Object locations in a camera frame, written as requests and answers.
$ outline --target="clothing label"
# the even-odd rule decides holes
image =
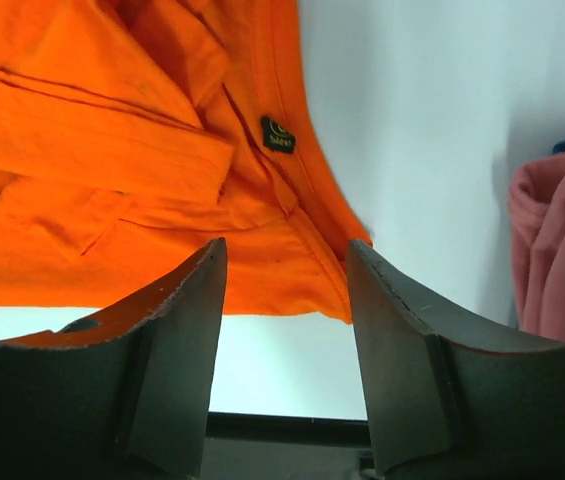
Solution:
[[[269,117],[260,120],[264,136],[262,143],[269,150],[282,153],[293,153],[295,149],[295,137],[275,123]]]

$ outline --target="white wall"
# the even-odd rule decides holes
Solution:
[[[565,0],[299,3],[314,124],[376,248],[508,322],[507,184],[565,138]],[[0,338],[83,312],[0,310]],[[211,409],[365,418],[351,327],[225,318]]]

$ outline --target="pink towel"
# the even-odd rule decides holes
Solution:
[[[509,193],[520,329],[565,341],[565,153],[518,169]]]

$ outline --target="orange fabric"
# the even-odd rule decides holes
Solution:
[[[370,240],[312,130],[295,2],[0,0],[0,305],[105,306],[217,236],[225,313],[350,321],[346,244]]]

